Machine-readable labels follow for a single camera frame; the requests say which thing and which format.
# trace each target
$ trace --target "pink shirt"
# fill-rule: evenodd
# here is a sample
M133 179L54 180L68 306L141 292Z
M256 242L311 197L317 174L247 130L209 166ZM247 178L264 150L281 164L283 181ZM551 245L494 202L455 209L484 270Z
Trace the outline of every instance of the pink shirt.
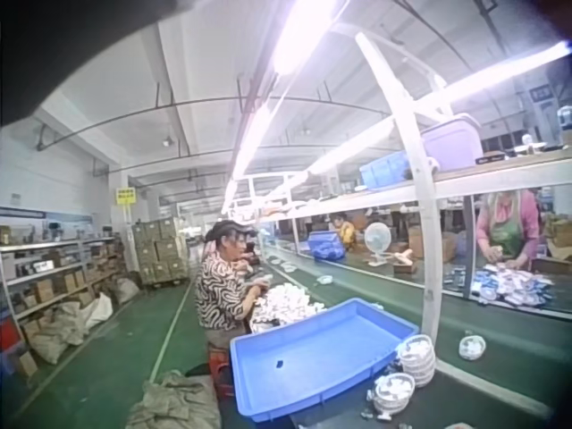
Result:
M505 222L512 215L512 203L503 205L497 204L496 220L497 222ZM479 217L476 220L476 239L489 239L489 230L491 225L491 214L489 207L483 205ZM520 226L525 238L525 245L521 253L525 253L528 259L536 257L536 247L538 245L538 237L540 236L540 225L538 224L538 209L536 208L536 200L534 194L530 190L522 190L520 192Z

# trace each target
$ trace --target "dark hair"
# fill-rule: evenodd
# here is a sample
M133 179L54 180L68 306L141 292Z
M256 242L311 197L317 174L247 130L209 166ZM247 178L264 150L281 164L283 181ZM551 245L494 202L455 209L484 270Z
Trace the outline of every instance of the dark hair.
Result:
M336 214L333 216L333 220L335 221L336 219L340 219L340 220L342 220L342 221L347 221L347 220L348 220L348 217L346 216L345 213L341 212L341 213L336 213Z
M214 241L216 246L219 247L223 241L223 237L234 239L238 234L256 236L257 230L234 221L219 221L206 233L205 242Z

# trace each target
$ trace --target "woman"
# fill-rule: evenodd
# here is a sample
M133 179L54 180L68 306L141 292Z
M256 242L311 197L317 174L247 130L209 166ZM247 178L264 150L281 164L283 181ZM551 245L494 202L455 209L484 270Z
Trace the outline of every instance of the woman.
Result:
M521 269L527 268L536 255L539 230L531 191L497 192L484 198L476 221L476 240L490 263L506 260L508 268Z
M341 243L346 250L353 248L356 243L356 227L348 221L345 213L335 214L333 217L333 227L340 236Z
M252 233L234 221L220 221L206 235L206 242L214 245L201 265L195 302L208 342L219 349L228 349L233 338L247 333L244 319L268 289L268 282L260 279L246 284L233 266L244 253L246 236Z

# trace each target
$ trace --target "yellow sign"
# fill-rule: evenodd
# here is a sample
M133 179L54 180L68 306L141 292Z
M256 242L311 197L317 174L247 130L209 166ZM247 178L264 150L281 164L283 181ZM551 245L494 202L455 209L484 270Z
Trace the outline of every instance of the yellow sign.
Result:
M115 190L115 202L119 206L127 206L137 202L135 188L118 188Z

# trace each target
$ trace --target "white fan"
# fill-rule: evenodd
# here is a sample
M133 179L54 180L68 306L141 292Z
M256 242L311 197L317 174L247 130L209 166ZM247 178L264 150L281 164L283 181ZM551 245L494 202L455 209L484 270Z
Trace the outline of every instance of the white fan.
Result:
M372 223L366 228L365 232L366 246L375 256L375 261L368 264L371 266L379 266L387 264L387 257L392 256L391 253L385 253L385 250L391 244L391 232L385 223Z

